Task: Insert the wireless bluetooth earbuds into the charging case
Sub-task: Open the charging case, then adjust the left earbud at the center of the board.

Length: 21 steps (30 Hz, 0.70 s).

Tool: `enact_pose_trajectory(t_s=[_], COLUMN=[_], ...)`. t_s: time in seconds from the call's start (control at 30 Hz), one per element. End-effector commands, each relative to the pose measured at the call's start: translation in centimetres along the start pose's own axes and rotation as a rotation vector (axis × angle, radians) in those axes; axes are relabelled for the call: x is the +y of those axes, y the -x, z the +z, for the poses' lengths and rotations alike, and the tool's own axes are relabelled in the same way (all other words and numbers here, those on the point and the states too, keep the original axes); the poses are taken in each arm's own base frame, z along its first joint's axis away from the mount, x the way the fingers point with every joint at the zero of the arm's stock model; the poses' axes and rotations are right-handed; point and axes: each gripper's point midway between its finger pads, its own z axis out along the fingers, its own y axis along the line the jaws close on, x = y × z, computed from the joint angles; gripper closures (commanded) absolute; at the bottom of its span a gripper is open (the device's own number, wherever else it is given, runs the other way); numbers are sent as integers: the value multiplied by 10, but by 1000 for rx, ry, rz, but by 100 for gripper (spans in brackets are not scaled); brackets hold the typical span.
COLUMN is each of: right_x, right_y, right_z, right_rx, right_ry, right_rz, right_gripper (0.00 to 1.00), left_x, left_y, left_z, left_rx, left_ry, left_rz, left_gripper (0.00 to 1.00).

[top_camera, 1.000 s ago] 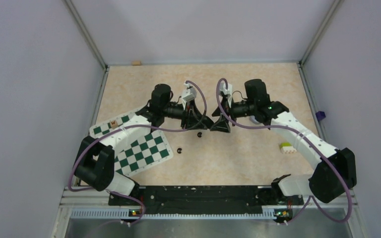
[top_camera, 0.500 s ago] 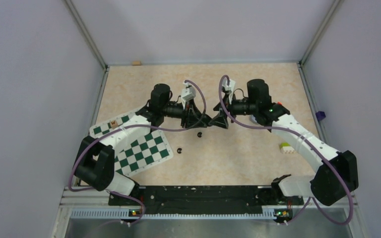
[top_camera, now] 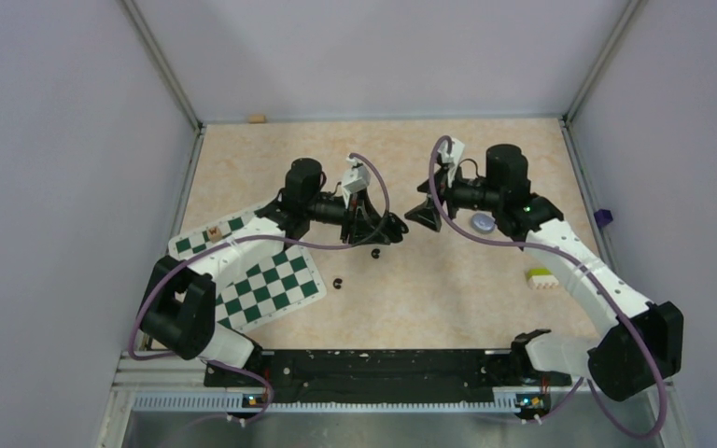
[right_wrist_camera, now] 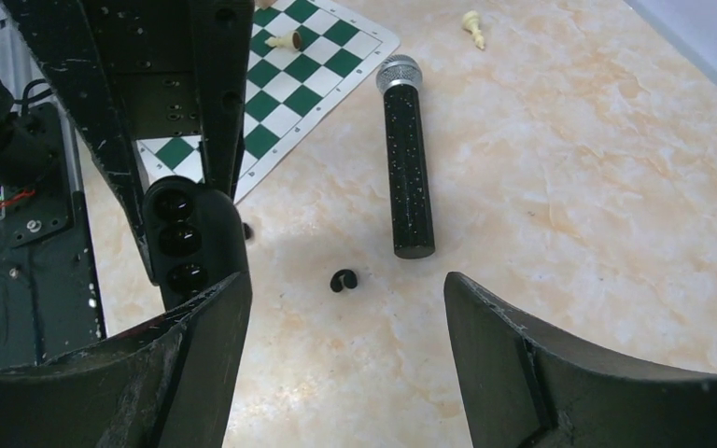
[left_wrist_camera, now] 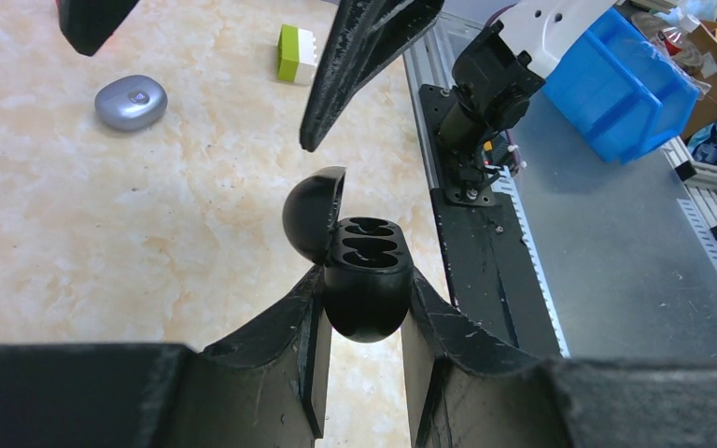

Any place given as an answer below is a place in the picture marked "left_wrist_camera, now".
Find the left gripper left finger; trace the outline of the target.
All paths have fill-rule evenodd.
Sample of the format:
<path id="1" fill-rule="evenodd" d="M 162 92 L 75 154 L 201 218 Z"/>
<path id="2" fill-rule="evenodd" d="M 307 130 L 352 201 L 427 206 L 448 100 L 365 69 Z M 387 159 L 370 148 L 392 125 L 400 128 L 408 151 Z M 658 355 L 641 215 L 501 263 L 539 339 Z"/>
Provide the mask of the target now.
<path id="1" fill-rule="evenodd" d="M 330 350 L 322 274 L 199 352 L 0 344 L 0 447 L 314 446 Z"/>

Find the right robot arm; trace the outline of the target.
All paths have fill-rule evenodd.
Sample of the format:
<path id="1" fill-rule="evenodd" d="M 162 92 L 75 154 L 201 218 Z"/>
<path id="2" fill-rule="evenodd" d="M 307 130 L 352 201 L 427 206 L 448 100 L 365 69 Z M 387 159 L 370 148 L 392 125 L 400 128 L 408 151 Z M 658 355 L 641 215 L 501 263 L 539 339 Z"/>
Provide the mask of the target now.
<path id="1" fill-rule="evenodd" d="M 314 151 L 349 101 L 430 29 L 439 1 L 343 1 L 317 68 L 300 128 Z M 503 10 L 457 57 L 456 103 L 436 129 L 447 173 L 464 189 L 483 189 L 497 173 L 480 149 L 483 136 L 511 129 L 527 112 L 577 39 L 609 1 L 520 1 Z"/>

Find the black earbud case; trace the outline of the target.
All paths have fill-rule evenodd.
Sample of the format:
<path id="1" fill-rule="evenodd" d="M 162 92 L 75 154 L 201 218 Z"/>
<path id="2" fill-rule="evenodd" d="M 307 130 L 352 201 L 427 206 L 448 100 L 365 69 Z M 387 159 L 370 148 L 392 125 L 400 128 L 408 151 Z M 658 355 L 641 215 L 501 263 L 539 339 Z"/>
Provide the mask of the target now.
<path id="1" fill-rule="evenodd" d="M 346 169 L 322 168 L 288 194 L 284 233 L 322 267 L 322 303 L 333 328 L 356 343 L 377 343 L 406 317 L 415 265 L 403 231 L 377 217 L 339 216 Z"/>

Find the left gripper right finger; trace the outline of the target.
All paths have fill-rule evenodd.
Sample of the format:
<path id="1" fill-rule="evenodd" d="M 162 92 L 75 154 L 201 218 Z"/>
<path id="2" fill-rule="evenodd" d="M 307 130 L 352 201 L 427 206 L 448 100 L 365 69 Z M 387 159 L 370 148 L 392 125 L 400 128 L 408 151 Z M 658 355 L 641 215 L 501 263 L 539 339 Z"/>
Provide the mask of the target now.
<path id="1" fill-rule="evenodd" d="M 421 273 L 401 337 L 414 447 L 717 447 L 717 362 L 534 357 Z"/>

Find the lavender earbud charging case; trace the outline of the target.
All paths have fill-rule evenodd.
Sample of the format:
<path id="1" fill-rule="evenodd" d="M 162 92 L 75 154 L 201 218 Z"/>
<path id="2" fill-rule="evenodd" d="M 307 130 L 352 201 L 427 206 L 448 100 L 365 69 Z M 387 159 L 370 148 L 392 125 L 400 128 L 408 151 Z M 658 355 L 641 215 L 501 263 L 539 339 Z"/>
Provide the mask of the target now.
<path id="1" fill-rule="evenodd" d="M 94 110 L 106 127 L 130 133 L 158 121 L 168 101 L 159 82 L 144 75 L 130 75 L 100 89 L 94 98 Z"/>

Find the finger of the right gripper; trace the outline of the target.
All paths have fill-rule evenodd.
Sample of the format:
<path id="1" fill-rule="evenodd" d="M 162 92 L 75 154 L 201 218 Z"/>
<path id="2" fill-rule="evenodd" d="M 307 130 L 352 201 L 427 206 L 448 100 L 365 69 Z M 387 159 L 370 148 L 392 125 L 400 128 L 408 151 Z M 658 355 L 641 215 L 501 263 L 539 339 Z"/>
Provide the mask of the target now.
<path id="1" fill-rule="evenodd" d="M 57 0 L 59 27 L 78 54 L 91 57 L 138 3 L 138 0 Z"/>
<path id="2" fill-rule="evenodd" d="M 351 99 L 438 19 L 443 0 L 348 0 L 338 5 L 299 133 L 315 151 Z"/>

